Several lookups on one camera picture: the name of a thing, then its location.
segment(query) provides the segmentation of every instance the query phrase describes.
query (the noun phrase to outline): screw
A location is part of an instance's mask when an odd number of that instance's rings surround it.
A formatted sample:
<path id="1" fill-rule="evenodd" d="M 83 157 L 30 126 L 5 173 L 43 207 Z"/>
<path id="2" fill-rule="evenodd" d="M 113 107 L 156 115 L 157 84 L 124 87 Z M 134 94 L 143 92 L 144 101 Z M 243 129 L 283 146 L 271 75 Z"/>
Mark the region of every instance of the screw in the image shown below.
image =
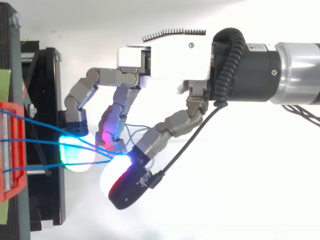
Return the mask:
<path id="1" fill-rule="evenodd" d="M 62 55 L 61 55 L 61 53 L 58 53 L 57 55 L 55 55 L 55 60 L 56 60 L 58 63 L 61 63 L 61 62 L 62 62 Z"/>
<path id="2" fill-rule="evenodd" d="M 29 105 L 29 116 L 30 116 L 30 118 L 34 118 L 35 117 L 35 115 L 36 115 L 36 113 L 38 112 L 38 110 L 35 108 L 35 106 L 31 103 L 30 105 Z"/>
<path id="3" fill-rule="evenodd" d="M 19 21 L 19 14 L 16 12 L 12 14 L 10 18 L 10 24 L 13 25 L 15 28 L 21 28 L 20 21 Z"/>
<path id="4" fill-rule="evenodd" d="M 278 74 L 277 70 L 273 69 L 273 70 L 271 71 L 271 75 L 272 75 L 272 76 L 277 76 L 277 74 Z"/>

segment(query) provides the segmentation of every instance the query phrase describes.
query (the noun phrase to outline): white wall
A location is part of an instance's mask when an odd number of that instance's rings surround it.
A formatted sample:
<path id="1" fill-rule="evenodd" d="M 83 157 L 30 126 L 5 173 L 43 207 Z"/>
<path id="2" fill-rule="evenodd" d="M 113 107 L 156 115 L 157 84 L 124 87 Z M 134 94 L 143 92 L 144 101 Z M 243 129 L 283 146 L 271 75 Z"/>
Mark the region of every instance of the white wall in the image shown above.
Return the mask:
<path id="1" fill-rule="evenodd" d="M 23 16 L 22 40 L 40 40 L 41 48 L 62 53 L 63 99 L 89 68 L 115 67 L 118 48 L 164 28 L 204 28 L 213 37 L 235 27 L 249 43 L 320 43 L 314 0 L 9 2 Z M 114 90 L 101 88 L 87 104 L 91 132 Z M 154 82 L 141 91 L 128 122 L 152 126 L 185 108 L 185 97 L 167 82 Z M 307 108 L 320 115 L 319 108 Z M 46 224 L 32 240 L 319 239 L 318 131 L 269 102 L 231 102 L 161 184 L 126 210 L 116 210 L 101 193 L 103 166 L 66 170 L 67 219 L 62 226 Z M 170 160 L 188 137 L 171 140 L 156 157 L 158 164 Z"/>

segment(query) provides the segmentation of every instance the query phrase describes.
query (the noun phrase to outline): metal rod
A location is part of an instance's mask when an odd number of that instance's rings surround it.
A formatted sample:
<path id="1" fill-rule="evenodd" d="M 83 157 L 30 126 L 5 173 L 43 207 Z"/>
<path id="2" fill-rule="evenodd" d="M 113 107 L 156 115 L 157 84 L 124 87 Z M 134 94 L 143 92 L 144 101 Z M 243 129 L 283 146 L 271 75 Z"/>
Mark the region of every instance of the metal rod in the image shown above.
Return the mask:
<path id="1" fill-rule="evenodd" d="M 23 64 L 31 63 L 34 58 L 34 52 L 22 52 L 21 53 L 21 62 Z"/>
<path id="2" fill-rule="evenodd" d="M 28 165 L 28 167 L 42 167 L 42 165 Z M 46 174 L 44 169 L 28 169 L 26 171 L 26 173 L 28 175 L 42 175 L 42 174 Z"/>

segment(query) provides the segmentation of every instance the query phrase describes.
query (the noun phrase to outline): robotic hand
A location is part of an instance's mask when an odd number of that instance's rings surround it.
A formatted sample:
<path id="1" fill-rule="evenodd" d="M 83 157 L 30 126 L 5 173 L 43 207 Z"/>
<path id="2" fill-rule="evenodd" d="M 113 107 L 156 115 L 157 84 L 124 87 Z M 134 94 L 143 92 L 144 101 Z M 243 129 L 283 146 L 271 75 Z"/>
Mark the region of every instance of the robotic hand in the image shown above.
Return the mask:
<path id="1" fill-rule="evenodd" d="M 83 106 L 99 85 L 117 87 L 113 105 L 99 123 L 96 145 L 127 152 L 120 135 L 145 76 L 181 80 L 178 91 L 189 91 L 187 109 L 149 129 L 128 153 L 132 165 L 109 192 L 109 199 L 118 209 L 127 208 L 148 188 L 153 189 L 209 119 L 228 105 L 227 101 L 319 104 L 320 44 L 246 44 L 235 28 L 218 32 L 213 42 L 205 36 L 205 30 L 170 29 L 143 37 L 142 44 L 118 51 L 117 69 L 90 69 L 65 98 L 65 128 L 84 136 L 88 127 Z M 203 121 L 209 101 L 215 101 L 216 109 Z M 188 134 L 198 126 L 163 170 L 153 175 L 146 169 L 170 138 Z"/>

